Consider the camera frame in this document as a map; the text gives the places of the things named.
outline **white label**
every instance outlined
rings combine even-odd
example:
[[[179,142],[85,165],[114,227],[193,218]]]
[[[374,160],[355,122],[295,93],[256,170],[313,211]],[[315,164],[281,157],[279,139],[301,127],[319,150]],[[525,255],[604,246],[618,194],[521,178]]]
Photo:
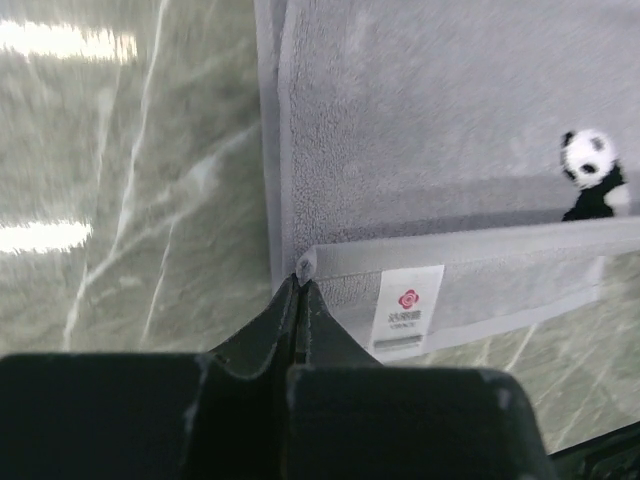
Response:
[[[382,272],[369,353],[380,362],[422,353],[444,265]]]

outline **black plastic part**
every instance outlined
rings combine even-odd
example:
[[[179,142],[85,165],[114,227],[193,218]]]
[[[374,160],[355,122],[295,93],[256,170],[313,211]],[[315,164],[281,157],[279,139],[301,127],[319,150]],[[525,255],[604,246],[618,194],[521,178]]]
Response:
[[[556,452],[551,459],[562,480],[640,478],[640,422]]]
[[[489,370],[382,367],[287,279],[200,355],[0,361],[2,480],[554,480],[527,398]]]
[[[289,479],[554,479],[518,383],[489,370],[295,367]]]
[[[206,358],[3,359],[0,478],[179,478]]]
[[[318,286],[309,282],[300,302],[298,350],[316,366],[380,366],[331,316]]]

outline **white vein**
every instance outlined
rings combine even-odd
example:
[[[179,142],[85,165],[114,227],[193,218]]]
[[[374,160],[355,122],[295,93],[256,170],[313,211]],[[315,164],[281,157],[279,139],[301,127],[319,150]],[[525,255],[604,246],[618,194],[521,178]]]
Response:
[[[491,352],[491,337],[485,339],[482,344],[482,350],[480,351],[480,355],[476,358],[474,364],[476,366],[486,366],[489,363],[489,353]]]
[[[542,394],[536,400],[535,406],[536,407],[540,406],[540,404],[542,404],[544,399],[547,398],[547,395],[553,392],[553,390],[556,387],[560,386],[563,382],[565,382],[575,371],[578,370],[578,368],[582,367],[584,365],[584,362],[586,362],[587,359],[593,354],[593,352],[596,351],[596,348],[597,347],[591,348],[589,351],[587,351],[587,353],[583,354],[577,361],[575,361],[575,363],[571,366],[571,368],[568,368],[567,370],[565,370],[565,372],[562,374],[562,376],[558,380],[553,382],[549,388],[547,388],[544,392],[542,392]]]
[[[124,193],[122,195],[122,205],[120,206],[120,217],[118,218],[118,226],[116,228],[116,235],[113,240],[113,246],[111,247],[111,253],[115,252],[115,250],[118,248],[118,244],[120,243],[121,237],[124,234],[124,231],[127,228],[129,222],[131,221],[131,217],[133,216],[134,203],[135,203],[134,187],[135,187],[136,162],[138,160],[138,157],[140,156],[140,151],[142,150],[142,145],[144,144],[144,139],[147,132],[149,106],[151,104],[151,81],[156,71],[156,64],[157,64],[158,56],[160,53],[160,38],[162,36],[162,24],[164,22],[164,16],[170,3],[171,3],[171,0],[162,0],[160,2],[160,9],[158,12],[158,22],[156,23],[155,40],[153,44],[153,51],[151,54],[151,63],[149,65],[149,70],[147,71],[147,76],[144,79],[144,83],[142,87],[142,99],[140,100],[140,112],[141,112],[140,130],[138,131],[138,136],[133,142],[133,147],[131,148],[131,158],[129,159],[129,173],[127,175],[127,183],[124,188]]]
[[[119,249],[112,249],[109,254],[98,263],[93,270],[88,271],[85,264],[82,274],[82,280],[76,297],[67,314],[67,320],[63,332],[62,350],[69,351],[71,349],[71,335],[78,323],[80,304],[85,297],[87,288],[89,288],[96,280],[98,280],[109,268],[115,265],[123,256],[131,252],[141,241],[154,237],[162,233],[167,227],[172,228],[176,226],[184,218],[194,213],[200,205],[203,203],[212,190],[215,190],[216,184],[207,184],[207,180],[212,177],[212,172],[219,164],[219,160],[225,155],[233,152],[237,148],[241,147],[246,140],[259,129],[259,122],[249,126],[247,129],[239,132],[223,145],[221,145],[215,154],[203,158],[196,163],[187,174],[179,179],[174,185],[182,186],[184,189],[193,190],[195,186],[197,189],[196,201],[192,201],[185,205],[184,210],[179,211],[173,215],[170,215],[159,222],[157,225],[147,228],[134,236],[128,243],[122,245]],[[166,195],[159,195],[158,198],[162,201],[166,200]]]
[[[603,369],[600,372],[600,374],[598,375],[598,377],[596,378],[595,382],[591,385],[591,388],[589,388],[589,391],[587,392],[587,394],[582,399],[582,402],[580,402],[580,407],[578,407],[578,410],[576,410],[574,412],[574,414],[571,415],[571,420],[569,421],[569,424],[562,429],[562,432],[560,433],[560,436],[558,437],[558,440],[556,441],[556,445],[553,448],[554,451],[558,450],[560,445],[562,445],[562,442],[564,442],[564,439],[566,438],[567,434],[575,426],[576,422],[580,418],[580,415],[582,414],[582,411],[584,410],[584,407],[586,407],[586,405],[587,405],[587,401],[589,400],[589,398],[591,398],[591,395],[593,394],[593,392],[596,389],[596,387],[600,386],[600,382],[602,381],[602,379],[604,378],[604,376],[608,372],[609,372],[608,368]]]
[[[151,320],[156,310],[156,302],[158,301],[158,295],[162,290],[162,284],[164,283],[164,275],[167,271],[167,259],[169,258],[169,251],[171,250],[171,236],[173,235],[173,229],[175,226],[176,226],[176,222],[174,221],[173,223],[171,223],[171,227],[169,228],[167,246],[164,249],[164,253],[162,254],[162,261],[160,262],[160,275],[158,276],[156,287],[153,290],[153,296],[151,297],[151,304],[149,305],[149,313],[147,315],[146,321],[144,322],[144,330],[142,331],[142,336],[140,337],[141,345],[144,343],[144,341],[147,339],[147,336],[149,335],[149,328],[151,328]]]
[[[515,365],[518,362],[518,360],[520,360],[520,357],[522,356],[522,352],[524,352],[524,349],[529,344],[529,341],[531,340],[531,337],[533,336],[533,334],[535,333],[537,328],[538,328],[538,324],[537,323],[535,323],[535,324],[533,324],[533,325],[531,325],[529,327],[529,331],[527,332],[527,335],[524,337],[524,340],[522,340],[522,343],[518,347],[518,350],[516,350],[516,353],[514,354],[514,356],[511,359],[511,361],[505,367],[505,370],[507,372],[510,372],[513,369],[513,367],[515,367]]]

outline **stuffed panda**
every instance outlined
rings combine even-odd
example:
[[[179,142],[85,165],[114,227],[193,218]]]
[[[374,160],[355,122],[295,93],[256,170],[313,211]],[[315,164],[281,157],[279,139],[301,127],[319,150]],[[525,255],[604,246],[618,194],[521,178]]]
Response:
[[[563,222],[625,216],[631,197],[611,139],[597,130],[569,132],[562,137],[564,174],[580,190]]]

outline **terry cloth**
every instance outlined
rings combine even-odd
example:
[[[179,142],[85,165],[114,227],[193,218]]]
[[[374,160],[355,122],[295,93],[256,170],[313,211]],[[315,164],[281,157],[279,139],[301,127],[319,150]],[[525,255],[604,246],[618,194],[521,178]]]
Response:
[[[265,134],[274,284],[314,245],[352,251],[352,242],[388,247],[384,239],[421,236],[421,248],[429,249],[442,234],[456,235],[452,248],[468,243],[466,235],[500,244],[511,229],[536,239],[547,227],[572,232],[580,222],[570,220],[640,210],[637,2],[276,3],[280,10],[263,6],[285,12],[278,68],[272,55],[268,75],[259,48],[263,105],[271,105],[263,115],[279,116],[279,136],[272,126]],[[261,22],[279,28],[269,18],[258,19],[259,44],[277,43],[260,34]],[[269,48],[277,56],[277,47]],[[275,91],[265,78],[277,81]],[[616,231],[618,220],[596,220],[611,236],[589,249],[576,241],[527,251],[523,241],[518,258],[486,259],[473,248],[464,262],[431,258],[427,265],[445,273],[430,328],[534,312],[507,322],[518,328],[594,300],[589,289],[599,284],[601,257],[640,248],[640,224],[632,219]],[[398,253],[394,248],[384,255]],[[359,268],[373,275],[362,285],[379,284],[371,278],[381,270],[366,267],[376,259],[359,258]],[[336,311],[362,289],[326,282],[362,272],[332,265],[336,271],[316,278]],[[486,307],[474,307],[474,290],[487,279],[499,288],[485,292]],[[593,294],[578,298],[587,290]],[[454,313],[441,317],[446,311]],[[358,315],[358,322],[370,316]]]

